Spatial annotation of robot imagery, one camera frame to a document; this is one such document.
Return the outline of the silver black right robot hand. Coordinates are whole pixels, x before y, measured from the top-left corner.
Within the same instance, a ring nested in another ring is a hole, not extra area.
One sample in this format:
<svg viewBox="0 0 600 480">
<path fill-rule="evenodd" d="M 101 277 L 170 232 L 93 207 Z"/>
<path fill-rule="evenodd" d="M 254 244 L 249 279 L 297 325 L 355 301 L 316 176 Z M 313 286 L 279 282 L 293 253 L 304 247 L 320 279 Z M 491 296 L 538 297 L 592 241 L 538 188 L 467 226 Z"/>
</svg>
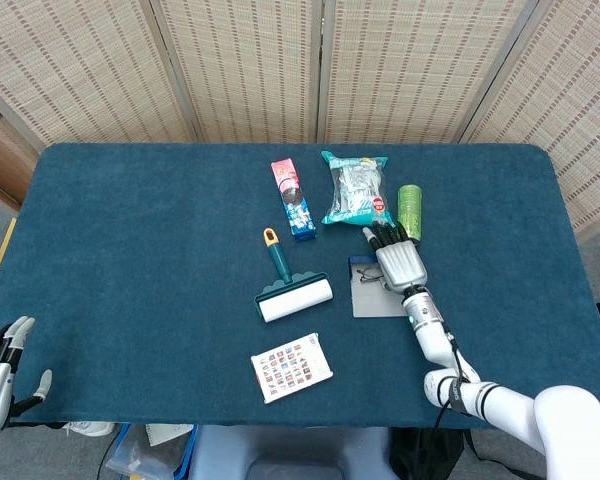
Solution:
<svg viewBox="0 0 600 480">
<path fill-rule="evenodd" d="M 413 239 L 404 226 L 397 222 L 374 222 L 362 228 L 362 233 L 375 252 L 377 262 L 388 288 L 398 294 L 424 287 L 427 271 Z"/>
</svg>

